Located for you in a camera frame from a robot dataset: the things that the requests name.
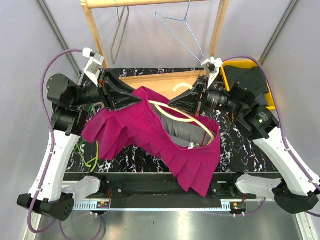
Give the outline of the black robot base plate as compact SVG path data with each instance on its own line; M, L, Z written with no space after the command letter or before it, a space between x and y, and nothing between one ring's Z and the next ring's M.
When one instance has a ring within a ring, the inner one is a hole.
M184 191L171 173L99 173L101 193L91 194L76 204L77 209L111 211L227 212L231 203L261 200L254 194L231 190L235 173L216 173L205 197L193 189Z

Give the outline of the lime green plastic hanger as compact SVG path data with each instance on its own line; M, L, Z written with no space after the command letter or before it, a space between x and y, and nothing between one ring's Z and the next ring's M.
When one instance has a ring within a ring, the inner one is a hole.
M79 167L81 170L87 170L93 173L98 167L100 146L96 141L95 143L85 143L80 147L80 152L74 152L74 157L78 157Z

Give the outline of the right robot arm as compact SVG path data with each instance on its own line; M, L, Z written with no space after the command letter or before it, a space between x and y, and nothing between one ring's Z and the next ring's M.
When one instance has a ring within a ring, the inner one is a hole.
M281 178L263 178L237 173L227 185L228 195L239 198L243 194L274 200L290 214L309 213L319 202L320 177L295 156L282 137L279 119L259 103L263 90L258 84L248 86L240 80L229 91L210 89L212 80L198 77L190 85L179 83L173 91L188 90L169 102L169 106L197 116L203 109L235 114L235 125L242 135L254 142L271 160Z

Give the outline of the magenta pleated skirt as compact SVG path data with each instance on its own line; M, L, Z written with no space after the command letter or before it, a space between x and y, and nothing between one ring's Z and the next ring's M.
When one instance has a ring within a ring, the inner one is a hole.
M84 139L98 142L99 158L113 160L124 147L134 145L160 158L184 191L193 189L206 197L213 174L220 163L221 137L219 124L208 117L197 116L214 136L195 122L172 120L150 101L168 104L159 93L140 87L133 92L142 99L127 108L101 110L86 124Z

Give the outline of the green velvet hanger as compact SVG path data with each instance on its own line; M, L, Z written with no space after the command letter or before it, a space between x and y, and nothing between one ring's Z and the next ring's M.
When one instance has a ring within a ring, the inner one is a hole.
M88 122L93 116L97 114L96 108L98 108L99 104L100 103L95 103L89 107L89 109L87 110L88 116L87 116L86 122ZM86 140L82 137L80 143L76 144L76 147L73 149L72 153L75 153L76 151L80 152L80 147L85 143L86 143Z

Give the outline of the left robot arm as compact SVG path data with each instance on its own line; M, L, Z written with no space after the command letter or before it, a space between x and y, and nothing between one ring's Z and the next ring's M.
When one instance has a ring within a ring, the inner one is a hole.
M110 69L99 70L87 85L77 85L58 73L49 78L46 89L47 99L54 107L47 149L36 180L28 193L18 196L17 204L30 213L65 221L85 198L103 198L108 193L107 178L97 173L83 174L80 181L62 187L68 161L89 115L78 107L103 103L108 110L117 111L141 103L142 99L133 95L134 89Z

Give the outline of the grey velvet hanger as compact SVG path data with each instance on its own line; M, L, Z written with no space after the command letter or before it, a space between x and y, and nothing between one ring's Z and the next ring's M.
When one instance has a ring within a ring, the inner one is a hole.
M97 110L101 110L105 107L104 103L103 102L98 102L98 103L95 103L92 107L92 109L94 109L95 111Z

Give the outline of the light wooden hanger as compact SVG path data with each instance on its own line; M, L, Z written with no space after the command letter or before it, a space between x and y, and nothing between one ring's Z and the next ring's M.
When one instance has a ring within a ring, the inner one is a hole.
M163 102L154 101L154 100L149 100L148 102L151 105L154 105L154 107L162 115L164 115L168 119L171 119L171 120L176 121L176 122L182 122L182 123L192 123L192 122L196 123L199 127L201 127L210 136L210 140L209 140L207 145L211 144L213 142L213 140L216 138L211 130L209 130L203 123L201 123L199 120L197 120L194 116L190 115L189 113L186 113L186 112L184 112L182 110L179 110L177 108L171 107L168 104L165 104ZM174 116L174 115L168 113L167 111L165 111L163 108L166 108L166 109L172 110L174 112L177 112L180 115L185 116L185 118Z

